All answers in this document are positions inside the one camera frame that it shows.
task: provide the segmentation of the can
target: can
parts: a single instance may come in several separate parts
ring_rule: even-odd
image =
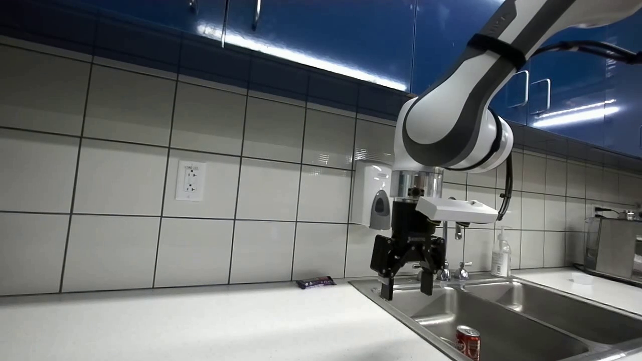
[[[480,361],[480,354],[482,354],[480,331],[467,325],[458,325],[458,348],[471,361]]]

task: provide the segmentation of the white robotic arm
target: white robotic arm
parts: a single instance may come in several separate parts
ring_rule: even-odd
[[[514,147],[506,121],[487,110],[502,85],[551,35],[612,25],[640,7],[642,0],[506,0],[471,39],[455,70],[403,104],[392,168],[485,172],[499,166]]]

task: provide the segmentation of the fluorescent light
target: fluorescent light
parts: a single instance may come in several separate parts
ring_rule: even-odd
[[[604,117],[620,113],[620,107],[614,107],[616,101],[594,103],[585,107],[566,109],[557,113],[546,113],[535,119],[533,128],[555,128],[584,122],[600,122]]]
[[[407,85],[400,83],[400,81],[379,76],[379,75],[372,75],[372,73],[364,73],[364,70],[353,68],[349,64],[334,62],[334,61],[324,61],[324,59],[318,59],[318,56],[311,56],[311,54],[304,54],[304,52],[299,52],[299,50],[293,50],[293,49],[268,45],[265,40],[244,39],[243,35],[232,33],[232,30],[226,30],[222,35],[220,29],[213,29],[208,25],[199,25],[197,33],[201,37],[213,39],[213,40],[222,40],[222,37],[224,37],[224,43],[234,45],[238,49],[248,49],[248,50],[257,50],[257,52],[270,54],[270,56],[276,56],[276,59],[287,59],[290,62],[299,62],[299,64],[307,64],[307,67],[320,68],[320,70],[327,70],[327,73],[342,75],[342,76],[356,79],[356,81],[363,81],[363,83],[380,85],[385,89],[395,89],[395,91],[405,91],[407,89]]]

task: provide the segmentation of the robotic arm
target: robotic arm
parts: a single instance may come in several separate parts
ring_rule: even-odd
[[[514,132],[487,110],[492,96],[551,35],[571,26],[604,26],[642,9],[642,0],[506,0],[478,33],[455,70],[432,91],[400,107],[395,128],[395,172],[449,168],[485,172],[511,152]],[[392,277],[409,261],[421,266],[421,291],[431,296],[444,267],[439,221],[492,223],[497,213],[480,203],[424,197],[421,187],[392,203],[392,235],[376,238],[370,270],[380,297],[392,297]]]

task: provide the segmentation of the small object on counter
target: small object on counter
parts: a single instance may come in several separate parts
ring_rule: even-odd
[[[471,361],[480,361],[482,358],[482,339],[480,331],[467,325],[458,325],[458,348]]]
[[[333,277],[296,281],[299,289],[330,287],[330,286],[334,286]]]
[[[504,230],[499,230],[497,242],[497,249],[492,255],[492,274],[497,277],[509,277],[509,246]]]

